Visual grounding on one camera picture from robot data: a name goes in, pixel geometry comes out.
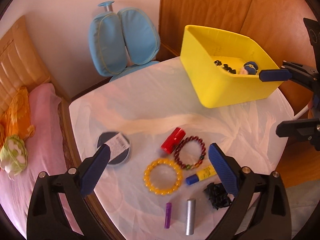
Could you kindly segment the person right hand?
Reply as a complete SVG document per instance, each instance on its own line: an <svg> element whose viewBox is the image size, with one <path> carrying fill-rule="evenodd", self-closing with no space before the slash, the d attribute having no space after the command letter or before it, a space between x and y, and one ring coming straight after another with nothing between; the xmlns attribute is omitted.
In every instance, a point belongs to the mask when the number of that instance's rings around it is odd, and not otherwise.
<svg viewBox="0 0 320 240"><path fill-rule="evenodd" d="M319 112L319 97L314 96L308 103L309 115L316 115Z"/></svg>

